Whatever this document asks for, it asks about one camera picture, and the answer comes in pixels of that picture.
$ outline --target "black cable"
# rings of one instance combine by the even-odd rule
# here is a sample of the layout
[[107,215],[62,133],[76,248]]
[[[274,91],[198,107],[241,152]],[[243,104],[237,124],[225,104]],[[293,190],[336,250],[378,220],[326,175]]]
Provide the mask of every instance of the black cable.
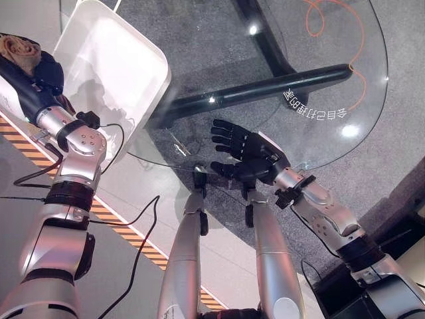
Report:
[[140,213],[140,215],[141,214],[143,214],[143,212],[153,203],[153,202],[155,202],[154,204],[153,204],[153,223],[152,223],[152,226],[151,226],[151,228],[149,229],[149,231],[147,232],[147,234],[146,234],[146,236],[145,236],[145,238],[144,238],[144,240],[143,240],[143,242],[141,243],[141,245],[140,245],[140,248],[139,248],[139,250],[137,251],[137,254],[136,254],[136,256],[135,256],[135,259],[134,259],[134,264],[133,264],[133,270],[131,271],[131,278],[130,278],[130,282],[129,282],[129,285],[128,285],[128,287],[127,287],[127,289],[126,289],[126,291],[117,299],[117,300],[115,300],[114,301],[114,303],[112,303],[109,307],[108,307],[108,309],[106,309],[105,311],[103,311],[103,313],[98,317],[98,319],[102,319],[104,316],[106,316],[106,314],[109,312],[109,311],[111,311],[118,303],[120,303],[120,301],[121,300],[123,300],[124,299],[124,297],[125,296],[127,296],[127,294],[130,292],[130,290],[131,290],[131,288],[132,288],[132,286],[133,286],[133,282],[134,282],[134,277],[135,277],[135,270],[136,270],[136,268],[137,268],[137,262],[139,261],[139,257],[140,257],[140,254],[141,254],[141,250],[143,249],[143,247],[145,246],[145,243],[146,243],[146,240],[147,240],[147,238],[149,237],[149,235],[151,234],[151,232],[152,232],[152,230],[153,230],[153,228],[155,227],[155,225],[156,225],[156,223],[157,223],[157,204],[158,204],[158,200],[159,200],[159,195],[158,196],[156,196],[154,199],[152,199],[150,202],[149,202],[149,204],[147,204],[146,205],[146,207],[145,208],[143,208],[143,210],[141,211],[141,213]]
[[45,148],[48,149],[49,151],[51,151],[54,155],[56,155],[58,159],[52,165],[50,165],[50,166],[48,166],[48,167],[46,167],[46,168],[44,168],[44,169],[42,169],[40,171],[36,171],[35,173],[29,174],[29,175],[26,175],[24,177],[21,177],[21,178],[17,179],[16,181],[13,182],[13,185],[19,186],[19,187],[37,187],[37,188],[46,188],[46,189],[50,189],[51,188],[51,185],[23,184],[24,181],[27,181],[29,179],[32,179],[32,178],[35,178],[35,177],[38,177],[38,176],[41,176],[41,175],[43,175],[45,173],[50,172],[51,170],[55,169],[56,167],[58,167],[62,163],[63,155],[62,155],[62,153],[60,153],[58,151],[57,148],[55,148],[50,143],[47,143],[45,145]]
[[129,154],[129,155],[131,155],[131,156],[133,156],[133,157],[135,157],[139,160],[146,161],[148,163],[152,163],[152,164],[156,164],[156,165],[160,165],[160,166],[165,166],[165,167],[170,167],[170,168],[173,168],[173,169],[180,169],[181,171],[193,171],[193,170],[187,169],[187,168],[181,168],[181,167],[172,166],[172,165],[168,165],[168,164],[157,163],[156,161],[149,161],[148,159],[141,158],[140,156],[137,156],[137,155],[130,153],[130,152],[127,152],[127,154]]
[[307,261],[305,261],[304,259],[302,259],[302,260],[301,260],[301,271],[302,271],[302,273],[303,273],[303,276],[304,276],[304,278],[305,278],[305,281],[307,281],[308,286],[310,287],[311,291],[312,291],[312,292],[313,292],[313,294],[314,294],[314,297],[316,297],[316,301],[317,301],[317,303],[318,303],[318,305],[319,305],[319,307],[320,307],[320,310],[322,311],[323,315],[324,315],[326,318],[329,318],[329,313],[327,312],[327,310],[326,310],[325,306],[322,304],[322,302],[321,302],[321,300],[320,300],[319,296],[317,295],[316,291],[313,289],[313,285],[310,283],[310,280],[308,279],[307,275],[305,274],[304,263],[305,263],[305,264],[307,264],[307,265],[309,265],[311,268],[313,268],[313,269],[316,271],[316,273],[317,273],[317,274],[319,274],[319,272],[318,272],[318,271],[317,271],[317,269],[316,269],[315,267],[313,267],[310,263],[308,263],[308,262],[307,262]]
[[387,246],[389,243],[392,243],[393,241],[395,241],[395,240],[397,240],[397,239],[405,236],[405,234],[407,234],[407,233],[409,233],[411,231],[412,231],[412,229],[408,229],[407,231],[404,231],[401,234],[398,234],[398,235],[395,235],[395,236],[391,237],[390,239],[388,239],[388,240],[384,241],[383,243],[381,243],[379,245],[379,248],[382,248],[384,246]]
[[1,196],[0,198],[4,199],[27,199],[29,201],[44,201],[45,198],[36,198],[36,197],[15,197],[15,196]]
[[329,254],[331,254],[332,256],[334,256],[334,257],[337,257],[337,258],[339,258],[339,256],[338,255],[336,255],[335,253],[333,253],[330,249],[329,249],[329,247],[325,244],[325,242],[323,241],[323,239],[322,238],[320,238],[319,236],[317,236],[317,234],[313,231],[313,229],[311,229],[308,225],[307,225],[307,223],[294,211],[294,208],[292,207],[293,205],[290,205],[290,209],[291,209],[291,211],[292,211],[292,213],[294,213],[295,214],[295,216],[296,217],[298,217],[298,219],[304,224],[304,226],[306,226],[320,241],[321,241],[321,243],[325,246],[325,248],[327,249],[327,251],[329,252]]
[[154,201],[158,201],[160,198],[159,195],[155,196],[147,205],[146,207],[143,209],[143,211],[141,211],[141,213],[133,220],[130,221],[129,223],[113,223],[113,222],[109,222],[109,221],[93,221],[91,219],[89,219],[89,222],[94,223],[94,224],[104,224],[104,225],[112,225],[112,226],[130,226],[132,224],[134,224],[145,212],[145,210],[154,202]]
[[319,272],[317,271],[317,269],[312,264],[310,264],[308,261],[306,261],[304,259],[301,260],[301,263],[305,263],[305,264],[309,265],[312,269],[314,269],[315,273],[318,275],[318,277],[320,278],[320,280],[322,280],[321,275],[319,274]]
[[112,160],[109,162],[109,164],[105,167],[105,169],[103,170],[103,172],[100,175],[103,175],[103,173],[105,173],[106,170],[112,165],[112,163],[117,158],[118,154],[121,152],[122,146],[124,144],[124,129],[122,128],[122,126],[120,124],[118,124],[118,123],[111,123],[111,124],[106,124],[106,125],[100,126],[100,127],[101,128],[107,128],[108,126],[117,126],[117,127],[119,127],[120,130],[121,130],[122,139],[121,139],[120,147],[118,148],[118,151],[115,153],[115,156],[112,158]]

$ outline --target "glass table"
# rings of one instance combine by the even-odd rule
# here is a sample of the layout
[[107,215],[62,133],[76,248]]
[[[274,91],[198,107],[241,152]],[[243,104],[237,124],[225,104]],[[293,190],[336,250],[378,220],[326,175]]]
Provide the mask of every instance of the glass table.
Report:
[[388,66],[369,0],[144,1],[118,13],[168,59],[171,84],[129,152],[181,169],[232,163],[215,118],[261,131],[292,166],[344,156],[373,129]]

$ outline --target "hazard stripe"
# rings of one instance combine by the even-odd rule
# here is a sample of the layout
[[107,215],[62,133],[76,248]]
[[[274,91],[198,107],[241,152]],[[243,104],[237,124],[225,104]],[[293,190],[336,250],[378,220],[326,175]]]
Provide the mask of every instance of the hazard stripe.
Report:
[[[14,127],[12,127],[4,118],[0,116],[0,135],[10,141],[18,150],[22,152],[24,156],[29,158],[39,168],[44,169],[52,162],[47,159],[34,145],[32,145],[26,138],[18,133]],[[48,173],[51,178],[54,178],[57,169],[53,169]],[[107,221],[111,223],[121,223],[120,219],[116,217],[108,208],[104,207],[101,203],[93,200],[91,213],[95,214],[101,221]],[[129,244],[135,248],[140,248],[143,242],[143,238],[140,237],[133,229],[127,226],[110,226],[117,234],[124,238]],[[168,260],[162,255],[156,248],[149,244],[145,244],[142,253],[160,269],[165,270],[167,268]],[[201,302],[205,304],[211,310],[222,310],[225,309],[213,296],[201,289]]]

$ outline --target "robotic hand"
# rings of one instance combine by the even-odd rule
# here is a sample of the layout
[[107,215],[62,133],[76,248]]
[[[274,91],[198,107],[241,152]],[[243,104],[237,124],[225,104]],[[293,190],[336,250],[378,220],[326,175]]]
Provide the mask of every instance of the robotic hand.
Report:
[[[293,203],[294,212],[333,254],[343,260],[351,276],[359,286],[366,288],[385,318],[425,318],[425,294],[394,259],[384,254],[367,236],[352,212],[315,182],[314,176],[304,177],[292,170],[281,149],[259,134],[222,120],[214,121],[211,132],[219,135],[212,138],[213,142],[221,144],[216,147],[217,151],[228,152],[240,160],[234,165],[213,162],[213,170],[226,178],[249,181],[251,189],[255,186],[252,184],[255,178],[275,185],[278,188],[276,205],[284,208]],[[250,205],[247,206],[246,220],[248,224],[253,222],[255,227],[260,219],[255,216],[255,211],[252,218],[250,206],[259,202],[252,196],[253,191],[248,189],[247,195]],[[273,271],[274,275],[280,275],[284,269]],[[264,274],[259,269],[259,284],[261,276]],[[263,303],[265,296],[261,294],[261,287],[260,297]]]
[[214,120],[211,133],[216,151],[229,153],[240,162],[222,164],[214,161],[211,168],[225,178],[234,178],[244,183],[259,179],[265,184],[273,185],[274,178],[290,166],[283,151],[257,133],[245,130],[241,126]]

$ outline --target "white plastic bin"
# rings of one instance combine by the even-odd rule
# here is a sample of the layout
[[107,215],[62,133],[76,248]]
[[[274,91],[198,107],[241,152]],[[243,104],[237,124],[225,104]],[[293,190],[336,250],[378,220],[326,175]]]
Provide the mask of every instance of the white plastic bin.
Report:
[[[122,125],[123,154],[170,83],[163,52],[103,3],[85,0],[71,15],[53,56],[64,69],[64,94],[75,111],[95,112],[101,125]],[[100,130],[108,140],[105,166],[122,134],[116,126]]]

